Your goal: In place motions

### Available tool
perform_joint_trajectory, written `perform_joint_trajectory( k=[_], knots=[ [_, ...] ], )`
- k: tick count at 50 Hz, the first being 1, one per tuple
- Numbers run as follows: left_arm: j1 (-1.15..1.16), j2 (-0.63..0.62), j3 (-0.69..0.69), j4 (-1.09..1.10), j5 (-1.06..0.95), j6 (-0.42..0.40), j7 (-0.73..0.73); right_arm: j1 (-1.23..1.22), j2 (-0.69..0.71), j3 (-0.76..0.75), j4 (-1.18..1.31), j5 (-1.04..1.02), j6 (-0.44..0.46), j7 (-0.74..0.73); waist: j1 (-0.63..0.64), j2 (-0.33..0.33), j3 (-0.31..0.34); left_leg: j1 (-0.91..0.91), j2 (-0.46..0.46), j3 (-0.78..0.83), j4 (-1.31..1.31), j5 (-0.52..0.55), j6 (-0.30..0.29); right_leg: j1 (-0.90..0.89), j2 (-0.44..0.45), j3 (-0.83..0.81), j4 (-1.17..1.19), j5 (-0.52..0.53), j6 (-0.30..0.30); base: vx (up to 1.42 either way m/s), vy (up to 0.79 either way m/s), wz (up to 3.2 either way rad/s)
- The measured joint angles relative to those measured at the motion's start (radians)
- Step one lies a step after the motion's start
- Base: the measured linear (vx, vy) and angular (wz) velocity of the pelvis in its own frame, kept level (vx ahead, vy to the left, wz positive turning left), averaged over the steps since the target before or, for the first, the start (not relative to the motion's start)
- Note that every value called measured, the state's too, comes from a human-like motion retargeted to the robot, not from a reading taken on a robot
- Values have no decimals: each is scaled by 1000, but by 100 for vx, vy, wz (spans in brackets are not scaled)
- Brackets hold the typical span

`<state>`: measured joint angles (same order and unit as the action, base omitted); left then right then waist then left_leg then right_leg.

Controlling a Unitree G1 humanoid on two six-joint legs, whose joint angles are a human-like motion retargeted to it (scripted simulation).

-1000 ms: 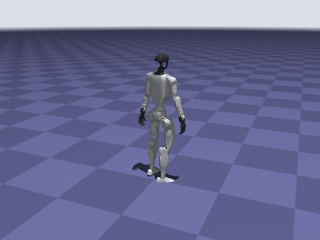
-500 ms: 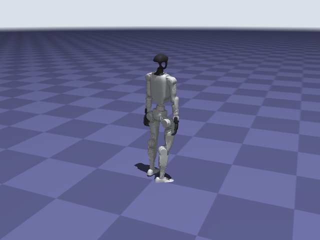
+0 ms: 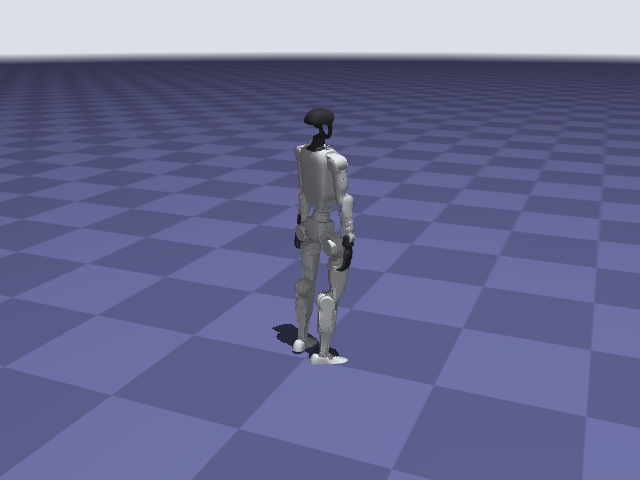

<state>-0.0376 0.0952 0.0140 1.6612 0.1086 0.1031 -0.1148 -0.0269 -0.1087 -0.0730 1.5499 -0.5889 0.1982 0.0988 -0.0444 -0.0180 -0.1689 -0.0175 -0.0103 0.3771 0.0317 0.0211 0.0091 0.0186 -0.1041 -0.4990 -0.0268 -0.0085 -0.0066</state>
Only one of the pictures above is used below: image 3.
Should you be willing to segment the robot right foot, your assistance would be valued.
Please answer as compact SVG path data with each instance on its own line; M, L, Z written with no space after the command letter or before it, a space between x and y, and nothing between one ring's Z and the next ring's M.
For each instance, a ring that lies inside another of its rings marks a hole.
M325 354L326 355L326 354ZM324 355L321 355L324 356ZM321 358L320 357L320 353L314 353L312 354L309 363L313 364L313 365L319 365L319 364L339 364L339 363L345 363L348 361L347 358L343 358L343 357L339 357L336 355L331 354L330 352L328 352L328 356L329 357L324 357Z

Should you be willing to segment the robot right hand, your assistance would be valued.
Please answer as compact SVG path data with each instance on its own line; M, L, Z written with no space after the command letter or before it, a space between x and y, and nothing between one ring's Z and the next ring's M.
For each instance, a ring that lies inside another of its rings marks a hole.
M350 266L351 259L352 259L352 254L353 254L352 247L354 246L354 243L352 242L352 243L349 244L349 242L350 242L349 236L348 235L344 235L343 236L343 243L342 243L342 246L345 247L344 255L343 255L343 259L344 260L343 260L342 266L340 268L336 269L338 271L344 271Z

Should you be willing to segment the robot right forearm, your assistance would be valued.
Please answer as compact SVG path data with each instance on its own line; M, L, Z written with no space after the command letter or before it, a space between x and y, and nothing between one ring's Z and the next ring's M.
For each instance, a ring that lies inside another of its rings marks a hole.
M348 235L350 238L349 244L355 240L355 235L353 233L354 225L353 225L353 219L352 219L353 202L354 200L352 196L349 196L349 195L346 196L343 199L342 209L338 212L340 221L341 221L340 223L341 223L341 230L342 230L341 240L343 242L343 236Z

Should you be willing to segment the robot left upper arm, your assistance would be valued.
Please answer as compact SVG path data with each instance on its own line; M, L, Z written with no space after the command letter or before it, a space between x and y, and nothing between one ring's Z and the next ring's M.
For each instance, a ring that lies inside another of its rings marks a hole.
M305 144L305 145L307 145L307 144ZM295 149L295 156L296 156L297 165L298 165L299 186L300 186L300 188L302 190L303 190L303 186L302 186L301 165L300 165L300 152L301 152L301 149L303 148L303 146L305 146L305 145L298 146Z

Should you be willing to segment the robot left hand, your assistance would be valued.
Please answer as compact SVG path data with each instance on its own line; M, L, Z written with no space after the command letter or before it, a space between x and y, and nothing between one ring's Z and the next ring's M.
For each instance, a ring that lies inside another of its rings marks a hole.
M300 225L300 224L301 224L301 215L300 215L300 214L298 214L297 224L298 224L298 225ZM298 240L298 245L297 245L297 240ZM295 246L296 246L296 248L300 248L300 246L301 246L301 244L302 244L302 242L303 242L303 241L300 241L300 240L297 238L296 233L295 233L295 241L294 241L294 242L295 242ZM300 243L301 243L301 244L300 244ZM299 246L299 247L298 247L298 246Z

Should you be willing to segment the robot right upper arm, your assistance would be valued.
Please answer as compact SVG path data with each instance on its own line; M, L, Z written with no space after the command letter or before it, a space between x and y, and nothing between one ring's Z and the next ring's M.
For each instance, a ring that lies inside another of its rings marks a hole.
M346 190L348 186L347 184L348 162L344 156L336 153L328 154L326 157L327 157L328 169L330 170L333 176L336 203L339 207L342 208L343 199L346 196L348 196L348 194L346 194Z

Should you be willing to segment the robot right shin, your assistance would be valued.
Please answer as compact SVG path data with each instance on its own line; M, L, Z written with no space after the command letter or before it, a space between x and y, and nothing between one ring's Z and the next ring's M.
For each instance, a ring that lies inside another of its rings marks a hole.
M317 333L320 335L319 353L321 358L329 357L328 351L335 329L337 310L338 303L335 306L332 297L324 296L319 300L319 309L317 311Z

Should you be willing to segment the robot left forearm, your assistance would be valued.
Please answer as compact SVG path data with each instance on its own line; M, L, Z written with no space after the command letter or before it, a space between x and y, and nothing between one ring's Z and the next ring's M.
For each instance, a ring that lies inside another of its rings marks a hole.
M298 197L299 197L298 214L301 215L301 223L303 223L303 222L306 222L306 218L309 216L311 207L310 207L310 204L307 203L305 193L300 188L300 186L298 188ZM297 218L298 218L298 215L297 215Z

